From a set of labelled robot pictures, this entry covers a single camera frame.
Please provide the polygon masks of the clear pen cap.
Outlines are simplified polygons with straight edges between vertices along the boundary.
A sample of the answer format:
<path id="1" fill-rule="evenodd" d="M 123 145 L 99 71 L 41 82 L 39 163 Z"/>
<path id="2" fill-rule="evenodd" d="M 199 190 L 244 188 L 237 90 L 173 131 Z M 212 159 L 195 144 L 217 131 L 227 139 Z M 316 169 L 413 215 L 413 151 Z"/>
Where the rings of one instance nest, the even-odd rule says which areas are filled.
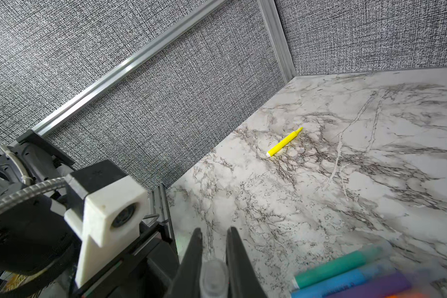
<path id="1" fill-rule="evenodd" d="M 228 297 L 229 273 L 222 260 L 213 259 L 202 264 L 199 289 L 201 298 Z"/>

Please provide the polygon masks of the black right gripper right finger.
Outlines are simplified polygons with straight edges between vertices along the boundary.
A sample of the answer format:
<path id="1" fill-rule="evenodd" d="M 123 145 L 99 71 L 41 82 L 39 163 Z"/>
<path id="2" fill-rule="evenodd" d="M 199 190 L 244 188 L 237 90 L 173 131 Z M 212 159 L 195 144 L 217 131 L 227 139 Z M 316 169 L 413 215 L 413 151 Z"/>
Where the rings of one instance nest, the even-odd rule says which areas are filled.
<path id="1" fill-rule="evenodd" d="M 227 230 L 225 262 L 229 272 L 229 298 L 266 297 L 235 227 Z"/>

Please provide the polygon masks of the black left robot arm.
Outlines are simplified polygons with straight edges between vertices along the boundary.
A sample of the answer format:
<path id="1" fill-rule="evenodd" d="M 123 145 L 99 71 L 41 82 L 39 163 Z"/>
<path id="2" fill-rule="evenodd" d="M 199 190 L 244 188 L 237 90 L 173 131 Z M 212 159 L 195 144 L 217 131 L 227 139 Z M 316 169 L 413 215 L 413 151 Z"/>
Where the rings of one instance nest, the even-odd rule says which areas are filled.
<path id="1" fill-rule="evenodd" d="M 41 294 L 70 274 L 71 298 L 161 298 L 179 268 L 162 187 L 110 160 L 80 170 L 28 130 L 0 153 L 0 272 L 27 278 L 0 298 Z"/>

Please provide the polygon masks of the yellow highlighter pen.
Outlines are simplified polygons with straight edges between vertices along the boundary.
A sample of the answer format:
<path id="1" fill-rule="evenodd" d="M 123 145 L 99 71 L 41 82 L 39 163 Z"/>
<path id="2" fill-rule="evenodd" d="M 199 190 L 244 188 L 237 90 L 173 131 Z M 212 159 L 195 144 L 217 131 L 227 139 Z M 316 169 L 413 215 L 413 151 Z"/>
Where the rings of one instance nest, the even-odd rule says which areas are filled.
<path id="1" fill-rule="evenodd" d="M 298 128 L 297 130 L 291 132 L 288 136 L 286 136 L 283 140 L 281 140 L 278 144 L 276 144 L 273 148 L 267 151 L 266 156 L 272 157 L 275 154 L 277 154 L 281 149 L 283 149 L 288 143 L 290 143 L 292 140 L 294 140 L 299 133 L 303 130 L 302 127 Z"/>

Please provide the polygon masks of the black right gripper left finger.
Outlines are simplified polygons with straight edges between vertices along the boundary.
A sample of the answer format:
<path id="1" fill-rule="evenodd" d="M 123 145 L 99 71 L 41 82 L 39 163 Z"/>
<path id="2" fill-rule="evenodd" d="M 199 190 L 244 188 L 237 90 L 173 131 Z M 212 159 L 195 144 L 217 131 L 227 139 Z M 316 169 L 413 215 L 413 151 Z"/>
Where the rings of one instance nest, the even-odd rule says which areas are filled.
<path id="1" fill-rule="evenodd" d="M 200 298 L 202 251 L 202 232 L 200 228 L 195 228 L 175 279 L 165 294 L 166 298 Z"/>

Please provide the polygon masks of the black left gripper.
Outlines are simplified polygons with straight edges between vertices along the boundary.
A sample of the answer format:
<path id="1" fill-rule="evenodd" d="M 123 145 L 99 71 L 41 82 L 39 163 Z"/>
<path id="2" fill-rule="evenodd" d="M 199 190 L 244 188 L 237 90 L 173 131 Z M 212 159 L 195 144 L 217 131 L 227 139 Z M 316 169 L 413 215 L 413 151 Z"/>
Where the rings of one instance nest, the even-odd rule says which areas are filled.
<path id="1" fill-rule="evenodd" d="M 72 298 L 162 298 L 179 268 L 169 219 L 144 228 L 139 238 L 72 290 Z"/>

